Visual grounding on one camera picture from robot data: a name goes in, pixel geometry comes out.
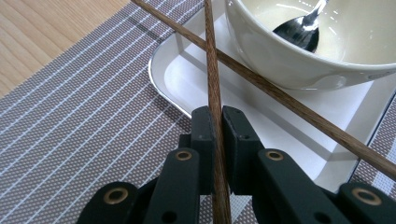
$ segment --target wooden chopstick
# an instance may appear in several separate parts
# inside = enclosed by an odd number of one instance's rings
[[[206,50],[206,42],[199,36],[193,34],[191,31],[172,21],[154,7],[142,2],[141,0],[133,0],[137,5],[142,7],[151,15],[155,16],[160,21],[164,22],[172,29],[183,35],[199,48]],[[273,97],[283,106],[297,114],[300,118],[304,119],[321,132],[327,134],[332,140],[348,149],[350,152],[371,164],[378,171],[382,172],[387,177],[396,181],[396,165],[387,160],[377,152],[373,151],[362,142],[344,132],[321,115],[317,114],[307,106],[295,100],[287,93],[283,92],[280,88],[267,81],[264,77],[254,73],[235,59],[231,58],[221,50],[217,49],[218,59],[227,65],[229,68],[239,74],[241,77],[249,81],[251,84],[264,91],[266,94]]]
[[[209,110],[216,132],[214,159],[214,193],[212,193],[213,222],[231,224],[230,192],[228,190],[225,153],[221,128],[221,97],[219,84],[218,56],[216,53],[215,29],[213,24],[212,1],[205,0],[205,36],[207,64],[207,93]]]

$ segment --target gray striped placemat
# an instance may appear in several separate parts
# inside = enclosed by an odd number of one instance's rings
[[[203,6],[148,2],[180,23]],[[103,185],[141,187],[160,173],[178,136],[190,130],[190,120],[149,83],[149,58],[170,34],[129,4],[0,101],[0,223],[75,222]],[[373,140],[390,160],[395,107]],[[366,167],[354,181],[386,183],[394,194],[394,183]],[[231,201],[235,223],[255,222],[249,197]],[[211,222],[209,197],[201,198],[200,222]]]

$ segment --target white plate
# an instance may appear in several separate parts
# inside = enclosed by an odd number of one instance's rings
[[[229,37],[224,1],[214,1],[213,12],[218,49],[241,62]],[[205,38],[204,22],[201,10],[184,26]],[[189,116],[193,109],[207,105],[205,64],[204,51],[180,35],[171,35],[152,56],[149,75],[157,91]],[[219,73],[222,103],[245,112],[265,147],[289,153],[325,189],[336,191],[348,181],[357,164],[356,156],[221,63]],[[339,91],[286,92],[367,143],[395,83],[396,76],[389,76]]]

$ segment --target metal spoon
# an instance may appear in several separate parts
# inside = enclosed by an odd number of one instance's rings
[[[302,49],[315,52],[319,42],[318,15],[329,0],[319,0],[315,8],[306,16],[282,23],[274,32]]]

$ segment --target white bowl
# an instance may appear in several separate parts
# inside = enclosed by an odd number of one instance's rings
[[[396,1],[330,0],[315,53],[272,31],[318,0],[225,0],[232,40],[247,65],[276,85],[335,90],[396,73]]]

